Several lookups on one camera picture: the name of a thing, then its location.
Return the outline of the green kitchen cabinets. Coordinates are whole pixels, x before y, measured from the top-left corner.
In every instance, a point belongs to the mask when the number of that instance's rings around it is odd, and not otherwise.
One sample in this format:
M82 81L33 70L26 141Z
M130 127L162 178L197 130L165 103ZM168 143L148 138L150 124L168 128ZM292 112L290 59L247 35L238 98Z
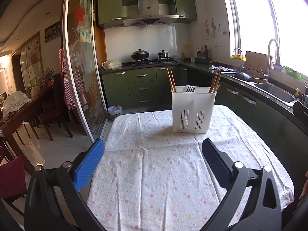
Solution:
M272 84L254 84L218 74L209 66L146 64L101 69L108 106L175 109L176 128L202 132L215 105L224 105L248 124L278 157L295 183L307 172L307 117L293 112L300 101Z

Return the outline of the red dining chair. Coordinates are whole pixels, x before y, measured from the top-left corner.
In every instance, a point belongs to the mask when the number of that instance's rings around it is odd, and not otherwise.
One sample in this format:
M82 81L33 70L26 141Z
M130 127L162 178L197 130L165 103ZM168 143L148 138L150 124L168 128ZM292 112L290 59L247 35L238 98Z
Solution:
M27 194L24 175L24 163L21 157L1 165L1 199L24 217L24 213L13 205L13 202Z

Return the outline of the dark wooden dining table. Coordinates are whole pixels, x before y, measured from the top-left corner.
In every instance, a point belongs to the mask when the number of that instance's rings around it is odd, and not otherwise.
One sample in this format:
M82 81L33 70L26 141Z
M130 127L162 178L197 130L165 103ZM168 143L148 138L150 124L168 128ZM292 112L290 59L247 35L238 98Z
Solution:
M45 100L51 95L51 91L53 90L53 85L50 85L44 89L42 89L38 96L32 99L27 105L22 107L19 111L17 111L11 118L9 118L3 126L1 126L3 134L8 141L9 146L12 148L13 152L17 157L21 157L23 159L25 170L32 175L34 172L34 166L31 164L29 159L25 156L16 140L14 139L13 133L15 130L25 121L29 116L34 114L36 110L38 110Z

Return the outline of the floral white tablecloth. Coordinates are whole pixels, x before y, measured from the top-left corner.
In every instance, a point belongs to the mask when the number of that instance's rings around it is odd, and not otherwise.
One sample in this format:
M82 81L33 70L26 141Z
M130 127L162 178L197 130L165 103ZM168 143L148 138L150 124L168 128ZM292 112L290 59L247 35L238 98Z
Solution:
M226 191L202 156L202 142L248 168L270 165L281 208L293 182L261 137L226 106L216 105L205 134L174 132L170 110L122 115L106 137L88 207L107 230L199 230Z

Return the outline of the checked pink apron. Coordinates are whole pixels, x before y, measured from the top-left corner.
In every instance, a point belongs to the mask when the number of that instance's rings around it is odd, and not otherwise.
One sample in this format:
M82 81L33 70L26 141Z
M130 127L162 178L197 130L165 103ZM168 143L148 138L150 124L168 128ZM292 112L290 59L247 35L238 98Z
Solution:
M66 106L68 107L69 110L76 109L77 105L76 105L76 102L73 96L72 86L70 85L70 81L68 77L68 71L67 71L65 56L64 56L64 49L59 49L59 62L61 66L61 74L62 74L62 82L64 86L64 98L65 98ZM81 105L85 105L87 102L83 94L84 86L82 84L80 72L73 61L72 61L72 69L73 69L73 77L76 81L76 89L81 99Z

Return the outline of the white plastic utensil holder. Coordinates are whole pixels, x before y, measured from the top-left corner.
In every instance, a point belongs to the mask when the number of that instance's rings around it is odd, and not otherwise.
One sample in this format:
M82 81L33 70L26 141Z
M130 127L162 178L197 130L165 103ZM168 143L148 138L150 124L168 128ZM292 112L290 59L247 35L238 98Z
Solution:
M209 87L195 87L194 92L182 92L177 86L172 92L172 127L174 132L205 134L210 126L215 93Z

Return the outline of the crumpled dish cloth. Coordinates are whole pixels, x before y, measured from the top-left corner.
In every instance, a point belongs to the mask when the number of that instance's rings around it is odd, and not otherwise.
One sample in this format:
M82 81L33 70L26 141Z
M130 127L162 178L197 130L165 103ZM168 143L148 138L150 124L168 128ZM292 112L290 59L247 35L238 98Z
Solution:
M214 65L211 65L211 66L210 66L210 69L211 69L211 70L216 70L216 71L221 71L221 72L228 72L228 71L230 71L229 68L226 68L226 67L223 67L223 66L218 66L218 67L216 67L216 66L214 66Z

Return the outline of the small chrome faucet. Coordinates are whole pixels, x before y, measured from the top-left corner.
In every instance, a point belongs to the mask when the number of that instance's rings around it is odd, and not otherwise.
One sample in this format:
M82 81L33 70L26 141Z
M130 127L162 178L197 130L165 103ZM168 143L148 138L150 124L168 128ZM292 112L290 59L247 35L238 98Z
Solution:
M243 60L243 52L240 48L235 48L233 51L235 52L236 50L238 50L240 53L239 54L235 54L235 55L232 55L234 59L238 59L241 61L241 64L240 64L240 72L243 71L243 67L244 67L244 60Z

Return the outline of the plastic bag on counter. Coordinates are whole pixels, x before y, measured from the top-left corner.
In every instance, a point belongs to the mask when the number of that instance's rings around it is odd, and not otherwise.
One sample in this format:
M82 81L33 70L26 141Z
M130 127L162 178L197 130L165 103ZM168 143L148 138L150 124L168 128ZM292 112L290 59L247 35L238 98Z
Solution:
M122 62L116 59L107 60L102 63L102 67L104 70L114 70L122 67Z

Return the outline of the chrome tall faucet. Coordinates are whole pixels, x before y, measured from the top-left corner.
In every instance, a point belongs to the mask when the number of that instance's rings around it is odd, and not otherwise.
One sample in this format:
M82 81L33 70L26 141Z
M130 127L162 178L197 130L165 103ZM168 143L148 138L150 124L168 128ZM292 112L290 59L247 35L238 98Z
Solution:
M274 43L276 46L276 50L275 50L275 57L273 55L271 55L271 44ZM272 61L273 58L278 62L277 65L280 66L280 47L279 47L279 43L276 39L270 39L269 43L268 43L268 47L267 47L267 68L266 68L266 74L267 74L267 81L269 81L269 76L270 76L270 69L272 66Z

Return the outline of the condiment bottles tray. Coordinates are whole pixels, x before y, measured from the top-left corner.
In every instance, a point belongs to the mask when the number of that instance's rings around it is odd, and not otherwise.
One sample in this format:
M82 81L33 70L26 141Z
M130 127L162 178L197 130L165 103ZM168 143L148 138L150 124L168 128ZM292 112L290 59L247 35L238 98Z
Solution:
M205 45L205 47L197 48L196 55L193 56L192 48L190 44L186 44L184 48L184 59L190 60L193 63L210 63L210 56L209 56L209 47Z

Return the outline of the black wok with lid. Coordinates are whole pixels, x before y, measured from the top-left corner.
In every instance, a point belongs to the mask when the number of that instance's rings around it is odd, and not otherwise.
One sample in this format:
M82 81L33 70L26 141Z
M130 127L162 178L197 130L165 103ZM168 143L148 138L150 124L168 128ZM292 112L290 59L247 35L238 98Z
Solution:
M142 50L142 49L138 49L138 51L134 51L131 54L131 58L136 60L136 61L146 60L149 57L149 55L150 54L147 51Z

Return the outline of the gas stove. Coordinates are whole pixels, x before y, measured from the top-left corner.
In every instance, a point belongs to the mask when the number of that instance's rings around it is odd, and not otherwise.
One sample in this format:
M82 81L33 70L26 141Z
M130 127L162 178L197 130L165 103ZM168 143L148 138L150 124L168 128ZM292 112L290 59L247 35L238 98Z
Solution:
M174 64L177 63L172 58L162 58L162 59L140 59L132 63L133 66L147 65L147 64Z

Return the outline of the small steel pot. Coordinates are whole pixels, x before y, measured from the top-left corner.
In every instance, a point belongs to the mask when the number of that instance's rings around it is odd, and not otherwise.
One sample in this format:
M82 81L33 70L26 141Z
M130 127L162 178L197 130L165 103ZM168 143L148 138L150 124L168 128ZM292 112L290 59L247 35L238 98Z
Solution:
M165 51L164 49L161 52L157 53L158 59L168 59L169 58L169 52Z

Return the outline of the steel range hood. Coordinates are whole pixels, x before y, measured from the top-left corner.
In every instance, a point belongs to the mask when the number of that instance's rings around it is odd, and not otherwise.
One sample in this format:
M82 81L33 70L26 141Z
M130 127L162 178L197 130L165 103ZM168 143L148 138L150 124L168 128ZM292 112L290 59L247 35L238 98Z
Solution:
M122 0L125 27L172 24L179 18L175 0Z

